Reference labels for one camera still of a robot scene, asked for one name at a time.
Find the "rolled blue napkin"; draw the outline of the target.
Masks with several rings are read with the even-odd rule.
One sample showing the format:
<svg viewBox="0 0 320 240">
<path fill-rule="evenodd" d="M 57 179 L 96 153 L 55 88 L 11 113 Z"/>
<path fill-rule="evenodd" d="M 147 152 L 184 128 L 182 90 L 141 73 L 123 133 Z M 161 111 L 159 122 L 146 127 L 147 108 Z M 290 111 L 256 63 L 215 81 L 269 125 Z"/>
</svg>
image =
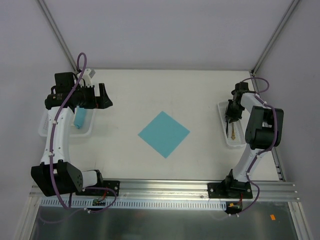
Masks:
<svg viewBox="0 0 320 240">
<path fill-rule="evenodd" d="M 81 129 L 86 118 L 87 110 L 81 107 L 77 107 L 75 111 L 75 116 L 73 120 L 73 125 L 77 129 Z"/>
</svg>

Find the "gold spoon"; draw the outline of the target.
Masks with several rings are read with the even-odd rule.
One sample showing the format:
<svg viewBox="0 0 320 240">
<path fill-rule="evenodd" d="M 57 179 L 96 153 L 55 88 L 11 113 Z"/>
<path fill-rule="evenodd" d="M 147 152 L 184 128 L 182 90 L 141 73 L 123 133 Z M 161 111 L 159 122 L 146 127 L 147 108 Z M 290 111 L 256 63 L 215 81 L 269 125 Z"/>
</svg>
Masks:
<svg viewBox="0 0 320 240">
<path fill-rule="evenodd" d="M 233 141 L 236 139 L 235 123 L 234 123 L 234 122 L 232 122 L 231 139 L 232 139 Z"/>
</svg>

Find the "aluminium mounting rail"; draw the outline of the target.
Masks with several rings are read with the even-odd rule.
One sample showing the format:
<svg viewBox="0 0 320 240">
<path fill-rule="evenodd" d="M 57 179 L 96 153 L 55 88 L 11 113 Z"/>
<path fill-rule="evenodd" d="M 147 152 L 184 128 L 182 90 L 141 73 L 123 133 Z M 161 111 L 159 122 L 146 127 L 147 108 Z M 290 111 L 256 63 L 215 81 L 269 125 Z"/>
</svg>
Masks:
<svg viewBox="0 0 320 240">
<path fill-rule="evenodd" d="M 138 200 L 209 200 L 209 183 L 213 180 L 163 180 L 163 179 L 119 179 L 118 197 Z M 262 202 L 300 202 L 296 185 L 287 181 L 254 181 L 251 186 L 253 201 L 259 195 Z"/>
</svg>

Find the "blue paper napkin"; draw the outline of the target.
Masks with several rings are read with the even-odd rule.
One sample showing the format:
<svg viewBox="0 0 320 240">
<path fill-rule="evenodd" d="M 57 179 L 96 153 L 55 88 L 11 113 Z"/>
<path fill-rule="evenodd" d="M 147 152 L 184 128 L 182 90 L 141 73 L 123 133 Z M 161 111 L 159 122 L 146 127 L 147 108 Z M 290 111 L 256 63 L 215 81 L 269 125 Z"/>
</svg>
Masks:
<svg viewBox="0 0 320 240">
<path fill-rule="evenodd" d="M 161 111 L 138 136 L 166 159 L 189 133 L 186 127 Z"/>
</svg>

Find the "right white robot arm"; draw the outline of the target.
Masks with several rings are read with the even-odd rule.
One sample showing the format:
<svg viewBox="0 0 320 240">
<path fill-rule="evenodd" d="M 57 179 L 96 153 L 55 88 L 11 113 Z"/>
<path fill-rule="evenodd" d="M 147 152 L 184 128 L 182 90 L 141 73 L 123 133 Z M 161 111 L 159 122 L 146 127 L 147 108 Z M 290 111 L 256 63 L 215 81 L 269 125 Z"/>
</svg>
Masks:
<svg viewBox="0 0 320 240">
<path fill-rule="evenodd" d="M 231 94 L 225 111 L 226 126 L 240 120 L 245 110 L 250 116 L 244 134 L 244 152 L 221 184 L 227 198 L 243 196 L 250 199 L 253 171 L 261 158 L 281 142 L 284 111 L 267 104 L 257 92 L 250 91 L 245 81 L 237 83 Z"/>
</svg>

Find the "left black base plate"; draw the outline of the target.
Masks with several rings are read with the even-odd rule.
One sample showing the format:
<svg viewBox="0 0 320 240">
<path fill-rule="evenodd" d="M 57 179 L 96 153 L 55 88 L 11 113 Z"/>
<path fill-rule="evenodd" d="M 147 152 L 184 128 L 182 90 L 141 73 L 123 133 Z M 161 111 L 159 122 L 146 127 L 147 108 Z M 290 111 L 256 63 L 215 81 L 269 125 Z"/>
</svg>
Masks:
<svg viewBox="0 0 320 240">
<path fill-rule="evenodd" d="M 87 187 L 84 191 L 76 192 L 75 194 L 77 196 L 102 197 L 106 193 L 107 197 L 113 197 L 115 193 L 118 197 L 120 185 L 121 182 L 119 180 L 104 180 L 102 185 Z"/>
</svg>

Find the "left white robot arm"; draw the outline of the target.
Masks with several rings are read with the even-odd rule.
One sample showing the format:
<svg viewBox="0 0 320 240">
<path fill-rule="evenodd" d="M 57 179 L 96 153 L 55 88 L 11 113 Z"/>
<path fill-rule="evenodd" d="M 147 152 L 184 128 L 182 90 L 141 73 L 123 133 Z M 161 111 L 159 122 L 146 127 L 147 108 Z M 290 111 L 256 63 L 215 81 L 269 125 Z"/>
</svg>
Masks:
<svg viewBox="0 0 320 240">
<path fill-rule="evenodd" d="M 71 164 L 69 139 L 75 115 L 81 109 L 107 109 L 113 106 L 104 83 L 99 83 L 96 95 L 94 69 L 75 74 L 62 72 L 54 75 L 55 85 L 44 101 L 48 128 L 44 153 L 40 164 L 31 168 L 31 177 L 46 197 L 57 193 L 99 195 L 104 191 L 102 173 L 81 171 Z"/>
</svg>

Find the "left white plastic basket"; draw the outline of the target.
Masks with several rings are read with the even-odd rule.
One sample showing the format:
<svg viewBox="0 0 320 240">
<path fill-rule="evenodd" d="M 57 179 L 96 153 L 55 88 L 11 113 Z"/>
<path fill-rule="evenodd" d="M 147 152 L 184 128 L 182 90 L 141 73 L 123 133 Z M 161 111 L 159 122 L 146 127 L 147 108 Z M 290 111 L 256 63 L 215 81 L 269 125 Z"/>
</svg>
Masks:
<svg viewBox="0 0 320 240">
<path fill-rule="evenodd" d="M 96 109 L 86 109 L 86 116 L 84 120 L 84 124 L 82 128 L 77 129 L 74 125 L 74 117 L 70 122 L 70 137 L 71 138 L 86 138 L 89 137 L 92 133 L 95 117 L 96 117 Z M 46 138 L 48 133 L 48 126 L 49 126 L 49 118 L 48 118 L 48 111 L 45 109 L 43 111 L 40 124 L 38 127 L 38 134 L 41 137 Z"/>
</svg>

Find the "orange sticker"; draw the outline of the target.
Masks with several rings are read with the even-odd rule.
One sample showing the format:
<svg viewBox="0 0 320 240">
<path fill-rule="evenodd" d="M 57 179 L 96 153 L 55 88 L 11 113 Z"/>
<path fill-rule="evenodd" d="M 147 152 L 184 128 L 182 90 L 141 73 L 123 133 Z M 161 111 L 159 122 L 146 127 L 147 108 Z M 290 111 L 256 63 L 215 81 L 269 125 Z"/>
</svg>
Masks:
<svg viewBox="0 0 320 240">
<path fill-rule="evenodd" d="M 270 215 L 270 218 L 271 218 L 272 221 L 276 220 L 276 217 L 273 214 Z"/>
</svg>

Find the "aluminium frame post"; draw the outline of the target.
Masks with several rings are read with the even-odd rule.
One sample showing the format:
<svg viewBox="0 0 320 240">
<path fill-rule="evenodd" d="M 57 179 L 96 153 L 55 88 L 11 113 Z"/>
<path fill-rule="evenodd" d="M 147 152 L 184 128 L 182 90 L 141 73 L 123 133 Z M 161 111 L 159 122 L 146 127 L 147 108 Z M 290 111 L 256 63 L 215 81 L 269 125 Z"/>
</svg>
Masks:
<svg viewBox="0 0 320 240">
<path fill-rule="evenodd" d="M 251 69 L 251 74 L 255 76 L 258 72 L 258 70 L 261 68 L 263 63 L 265 62 L 268 54 L 273 49 L 273 46 L 275 45 L 276 41 L 280 37 L 281 33 L 283 32 L 285 26 L 290 21 L 292 15 L 294 12 L 298 9 L 299 4 L 301 3 L 301 0 L 291 0 L 289 6 L 285 10 L 283 16 L 281 17 L 279 23 L 277 24 L 275 30 L 273 31 L 271 37 L 269 38 L 267 44 L 265 45 L 262 53 L 260 54 L 259 58 L 257 59 L 255 65 Z"/>
<path fill-rule="evenodd" d="M 37 3 L 39 9 L 41 10 L 45 20 L 47 21 L 47 24 L 53 33 L 58 45 L 60 46 L 64 56 L 66 57 L 69 65 L 71 66 L 72 70 L 75 72 L 77 71 L 77 63 L 75 61 L 75 58 L 73 57 L 47 3 L 45 0 L 35 0 Z"/>
</svg>

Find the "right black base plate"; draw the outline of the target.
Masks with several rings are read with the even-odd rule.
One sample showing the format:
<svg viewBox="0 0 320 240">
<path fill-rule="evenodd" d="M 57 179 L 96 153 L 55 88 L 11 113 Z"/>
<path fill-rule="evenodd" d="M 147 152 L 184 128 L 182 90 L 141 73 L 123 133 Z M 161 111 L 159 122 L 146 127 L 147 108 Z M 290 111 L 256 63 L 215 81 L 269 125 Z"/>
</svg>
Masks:
<svg viewBox="0 0 320 240">
<path fill-rule="evenodd" d="M 253 193 L 249 182 L 209 182 L 207 184 L 207 193 L 210 199 L 253 198 Z"/>
</svg>

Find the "left aluminium frame post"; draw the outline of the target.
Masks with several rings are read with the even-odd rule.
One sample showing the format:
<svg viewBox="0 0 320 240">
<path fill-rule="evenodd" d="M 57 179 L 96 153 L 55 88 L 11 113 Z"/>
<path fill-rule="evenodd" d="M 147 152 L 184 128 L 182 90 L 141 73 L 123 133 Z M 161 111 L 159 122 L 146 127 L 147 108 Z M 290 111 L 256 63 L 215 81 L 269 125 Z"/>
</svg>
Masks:
<svg viewBox="0 0 320 240">
<path fill-rule="evenodd" d="M 35 0 L 37 3 L 39 9 L 41 10 L 45 20 L 47 21 L 47 24 L 53 33 L 58 45 L 60 46 L 64 56 L 66 57 L 69 65 L 71 66 L 72 70 L 75 72 L 77 71 L 77 63 L 75 61 L 75 58 L 73 57 L 47 3 L 45 0 Z"/>
</svg>

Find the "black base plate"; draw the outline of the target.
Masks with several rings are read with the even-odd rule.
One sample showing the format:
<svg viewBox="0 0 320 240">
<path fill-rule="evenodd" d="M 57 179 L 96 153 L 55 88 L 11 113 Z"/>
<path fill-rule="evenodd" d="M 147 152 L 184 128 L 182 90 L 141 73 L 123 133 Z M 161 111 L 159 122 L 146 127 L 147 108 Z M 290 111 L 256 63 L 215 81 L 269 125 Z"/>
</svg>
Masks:
<svg viewBox="0 0 320 240">
<path fill-rule="evenodd" d="M 207 184 L 207 193 L 210 199 L 253 198 L 253 193 L 249 182 L 209 182 Z"/>
<path fill-rule="evenodd" d="M 120 185 L 121 182 L 119 180 L 104 180 L 102 185 L 87 187 L 84 191 L 76 192 L 75 194 L 77 196 L 102 197 L 106 193 L 107 197 L 113 197 L 115 193 L 118 197 Z"/>
</svg>

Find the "right white plastic tray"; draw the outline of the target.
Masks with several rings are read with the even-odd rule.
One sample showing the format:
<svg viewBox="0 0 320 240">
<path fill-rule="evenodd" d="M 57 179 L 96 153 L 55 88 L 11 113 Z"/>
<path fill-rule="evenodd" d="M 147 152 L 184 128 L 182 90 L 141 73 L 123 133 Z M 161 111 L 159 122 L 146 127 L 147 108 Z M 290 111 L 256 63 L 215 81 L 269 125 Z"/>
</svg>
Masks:
<svg viewBox="0 0 320 240">
<path fill-rule="evenodd" d="M 219 119 L 220 119 L 221 126 L 222 126 L 222 132 L 224 135 L 225 143 L 231 149 L 242 148 L 246 145 L 246 141 L 245 141 L 245 135 L 244 135 L 242 123 L 240 120 L 234 122 L 234 130 L 235 130 L 235 137 L 236 137 L 235 140 L 231 139 L 232 123 L 229 123 L 228 134 L 226 134 L 225 112 L 226 112 L 227 105 L 228 105 L 227 101 L 219 102 L 217 104 L 217 110 L 218 110 Z"/>
</svg>

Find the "right aluminium frame post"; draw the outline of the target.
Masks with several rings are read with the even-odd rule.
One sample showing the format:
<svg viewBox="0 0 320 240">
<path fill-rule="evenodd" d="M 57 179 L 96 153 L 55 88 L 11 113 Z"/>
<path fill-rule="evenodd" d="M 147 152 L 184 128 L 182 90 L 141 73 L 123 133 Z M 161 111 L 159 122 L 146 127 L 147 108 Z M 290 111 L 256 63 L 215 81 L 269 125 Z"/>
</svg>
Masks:
<svg viewBox="0 0 320 240">
<path fill-rule="evenodd" d="M 268 54 L 273 49 L 273 46 L 275 45 L 276 41 L 280 37 L 281 33 L 283 32 L 285 26 L 290 21 L 292 15 L 294 12 L 298 9 L 299 4 L 301 3 L 301 0 L 291 0 L 289 6 L 285 10 L 283 16 L 281 17 L 279 23 L 277 24 L 275 30 L 273 31 L 271 37 L 269 38 L 267 44 L 265 45 L 262 53 L 260 54 L 259 58 L 257 59 L 255 65 L 251 69 L 251 74 L 255 76 L 258 72 L 258 70 L 261 68 L 263 63 L 265 62 Z"/>
</svg>

